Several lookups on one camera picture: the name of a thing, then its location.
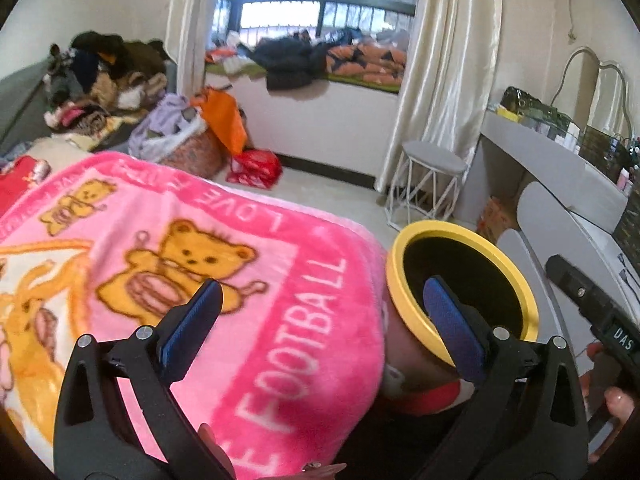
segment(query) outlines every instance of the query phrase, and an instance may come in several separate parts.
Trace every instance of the metal screw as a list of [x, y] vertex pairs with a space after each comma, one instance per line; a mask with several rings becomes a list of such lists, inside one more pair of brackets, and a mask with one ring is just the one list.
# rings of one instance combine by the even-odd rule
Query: metal screw
[[561, 350], [563, 348], [566, 348], [566, 341], [564, 340], [564, 337], [560, 337], [559, 335], [557, 335], [551, 341], [556, 348], [559, 348]]
[[310, 471], [311, 469], [318, 469], [319, 467], [322, 467], [322, 464], [319, 462], [309, 462], [308, 464], [306, 464], [305, 466], [303, 466], [302, 471]]
[[494, 335], [496, 339], [499, 339], [500, 341], [507, 341], [509, 338], [509, 331], [506, 328], [497, 326], [494, 328]]
[[88, 335], [88, 334], [81, 335], [78, 338], [78, 346], [80, 348], [84, 348], [85, 346], [89, 346], [89, 343], [91, 343], [91, 339], [92, 339], [91, 336]]
[[153, 334], [153, 332], [154, 332], [154, 329], [151, 328], [150, 326], [148, 325], [141, 326], [139, 329], [136, 330], [136, 337], [142, 340], [149, 339]]

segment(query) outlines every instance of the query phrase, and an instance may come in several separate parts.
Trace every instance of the chair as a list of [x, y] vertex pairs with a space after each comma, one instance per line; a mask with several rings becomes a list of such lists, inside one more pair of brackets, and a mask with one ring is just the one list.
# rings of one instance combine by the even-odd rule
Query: chair
[[[416, 173], [415, 165], [426, 170], [425, 176], [416, 186], [412, 184]], [[423, 140], [405, 142], [402, 145], [398, 167], [386, 199], [387, 224], [399, 231], [401, 226], [395, 222], [395, 215], [403, 208], [406, 209], [407, 224], [412, 222], [412, 210], [425, 218], [435, 219], [447, 199], [449, 203], [439, 219], [445, 221], [449, 219], [460, 194], [462, 175], [465, 170], [464, 161], [444, 148]], [[449, 183], [440, 196], [438, 196], [439, 175], [450, 177]], [[429, 197], [431, 197], [432, 207], [427, 210], [423, 205], [426, 205]]]

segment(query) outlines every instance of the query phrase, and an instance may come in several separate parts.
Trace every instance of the yellow trash can rim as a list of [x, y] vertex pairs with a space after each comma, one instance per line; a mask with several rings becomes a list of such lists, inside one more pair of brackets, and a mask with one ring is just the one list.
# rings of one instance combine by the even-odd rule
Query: yellow trash can rim
[[404, 252], [414, 241], [440, 237], [463, 243], [487, 258], [506, 277], [520, 302], [522, 333], [520, 339], [535, 341], [538, 337], [539, 317], [536, 301], [522, 273], [498, 247], [478, 234], [459, 225], [438, 220], [423, 220], [405, 227], [386, 258], [386, 282], [391, 299], [412, 334], [435, 356], [454, 366], [436, 327], [418, 305], [411, 293], [404, 273]]

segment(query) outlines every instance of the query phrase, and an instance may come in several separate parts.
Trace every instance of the hanging cord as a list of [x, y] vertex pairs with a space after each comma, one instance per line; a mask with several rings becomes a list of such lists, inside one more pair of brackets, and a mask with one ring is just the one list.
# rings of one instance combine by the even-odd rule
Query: hanging cord
[[569, 29], [569, 44], [572, 45], [575, 43], [575, 40], [577, 40], [578, 38], [576, 38], [575, 34], [574, 34], [574, 29], [575, 29], [575, 23], [574, 23], [574, 6], [573, 6], [573, 0], [569, 0], [569, 20], [571, 21], [571, 28]]

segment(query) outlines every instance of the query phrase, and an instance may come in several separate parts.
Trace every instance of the mirror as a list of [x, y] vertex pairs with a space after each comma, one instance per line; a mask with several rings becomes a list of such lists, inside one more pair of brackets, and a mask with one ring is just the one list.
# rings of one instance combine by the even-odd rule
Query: mirror
[[627, 107], [625, 75], [615, 61], [600, 61], [589, 47], [571, 54], [551, 105], [583, 132], [587, 126], [611, 137], [635, 137]]

